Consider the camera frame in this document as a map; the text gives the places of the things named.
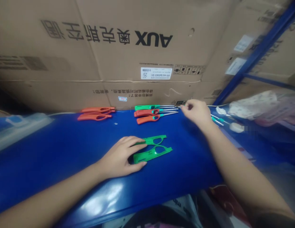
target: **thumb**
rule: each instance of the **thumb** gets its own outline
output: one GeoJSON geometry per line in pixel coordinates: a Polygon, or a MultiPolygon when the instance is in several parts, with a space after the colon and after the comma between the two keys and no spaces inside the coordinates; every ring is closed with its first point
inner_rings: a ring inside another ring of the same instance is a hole
{"type": "Polygon", "coordinates": [[[146,161],[140,162],[138,164],[130,165],[128,168],[129,173],[138,172],[140,169],[142,169],[143,166],[147,164],[146,161]]]}

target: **cardboard box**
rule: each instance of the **cardboard box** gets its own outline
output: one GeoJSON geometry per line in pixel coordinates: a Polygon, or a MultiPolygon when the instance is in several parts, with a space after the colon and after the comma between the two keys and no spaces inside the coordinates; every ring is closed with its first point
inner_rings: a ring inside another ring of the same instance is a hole
{"type": "Polygon", "coordinates": [[[78,112],[86,107],[135,105],[181,105],[191,99],[199,82],[49,82],[1,81],[0,86],[15,99],[37,112],[78,112]]]}
{"type": "Polygon", "coordinates": [[[200,82],[193,99],[203,100],[207,105],[212,105],[227,84],[228,82],[200,82]]]}
{"type": "Polygon", "coordinates": [[[0,0],[0,86],[45,112],[184,102],[238,2],[0,0]]]}
{"type": "Polygon", "coordinates": [[[251,74],[295,86],[291,78],[295,74],[295,21],[256,64],[251,74]]]}
{"type": "Polygon", "coordinates": [[[2,0],[0,78],[199,81],[236,3],[2,0]]]}
{"type": "Polygon", "coordinates": [[[191,99],[200,82],[105,82],[109,102],[118,109],[134,109],[136,105],[181,105],[191,99]]]}
{"type": "Polygon", "coordinates": [[[0,81],[0,87],[37,112],[79,112],[110,105],[101,82],[0,81]]]}
{"type": "MultiPolygon", "coordinates": [[[[235,9],[202,81],[229,81],[244,63],[236,59],[246,60],[249,57],[290,2],[290,0],[242,1],[235,9]]],[[[265,75],[265,72],[271,75],[286,75],[295,71],[295,51],[292,51],[292,48],[295,48],[295,24],[292,30],[282,35],[281,38],[286,39],[284,44],[282,43],[279,49],[270,50],[271,56],[266,57],[267,61],[264,60],[264,63],[256,68],[255,71],[259,71],[259,75],[265,75]]]]}

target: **orange plastic handle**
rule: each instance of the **orange plastic handle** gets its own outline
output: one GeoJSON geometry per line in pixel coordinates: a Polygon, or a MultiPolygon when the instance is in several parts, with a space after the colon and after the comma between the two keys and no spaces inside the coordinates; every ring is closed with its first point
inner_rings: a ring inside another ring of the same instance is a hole
{"type": "Polygon", "coordinates": [[[96,121],[101,121],[104,119],[107,119],[109,117],[112,117],[112,115],[99,115],[99,114],[82,114],[78,117],[78,121],[81,120],[96,120],[96,121]]]}
{"type": "Polygon", "coordinates": [[[81,112],[108,112],[109,110],[114,110],[115,107],[89,107],[82,109],[81,112]]]}
{"type": "Polygon", "coordinates": [[[160,119],[160,115],[142,117],[142,118],[137,119],[137,124],[143,124],[143,123],[151,122],[151,121],[155,122],[155,121],[157,121],[159,119],[160,119]]]}
{"type": "Polygon", "coordinates": [[[85,115],[88,115],[88,114],[108,115],[108,114],[110,114],[112,112],[116,112],[116,110],[109,110],[109,111],[104,112],[104,113],[102,113],[102,112],[85,112],[84,114],[85,115]]]}
{"type": "Polygon", "coordinates": [[[159,109],[148,109],[148,110],[138,110],[134,112],[134,117],[140,117],[140,116],[154,116],[159,113],[159,109]]]}

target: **blue metal shelf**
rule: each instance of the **blue metal shelf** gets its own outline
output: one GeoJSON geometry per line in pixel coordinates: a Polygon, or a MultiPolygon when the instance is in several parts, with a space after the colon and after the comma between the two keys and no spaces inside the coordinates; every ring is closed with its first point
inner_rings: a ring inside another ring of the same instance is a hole
{"type": "Polygon", "coordinates": [[[263,81],[276,86],[295,90],[295,87],[291,85],[287,85],[285,83],[277,82],[270,79],[262,79],[257,76],[249,75],[249,72],[252,70],[252,68],[273,46],[273,44],[285,32],[285,30],[288,29],[288,27],[294,20],[295,20],[295,0],[290,4],[290,6],[287,8],[284,14],[280,17],[280,19],[276,22],[276,24],[270,30],[270,32],[265,36],[265,38],[262,40],[262,42],[259,44],[256,50],[250,55],[248,60],[245,62],[242,68],[238,71],[238,73],[233,77],[233,79],[229,82],[226,88],[221,92],[221,94],[215,100],[213,105],[221,105],[225,101],[225,99],[232,93],[232,91],[237,87],[237,85],[244,79],[244,77],[248,77],[254,80],[259,80],[259,81],[263,81]]]}

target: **left hand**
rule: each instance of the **left hand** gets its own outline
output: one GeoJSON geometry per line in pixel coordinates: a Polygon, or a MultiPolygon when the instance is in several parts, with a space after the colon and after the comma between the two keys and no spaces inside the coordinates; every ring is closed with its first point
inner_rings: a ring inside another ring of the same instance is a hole
{"type": "Polygon", "coordinates": [[[139,142],[144,142],[144,140],[135,136],[123,137],[97,162],[106,179],[129,175],[146,165],[145,161],[134,165],[128,162],[128,158],[132,154],[147,146],[147,144],[133,146],[139,142]]]}

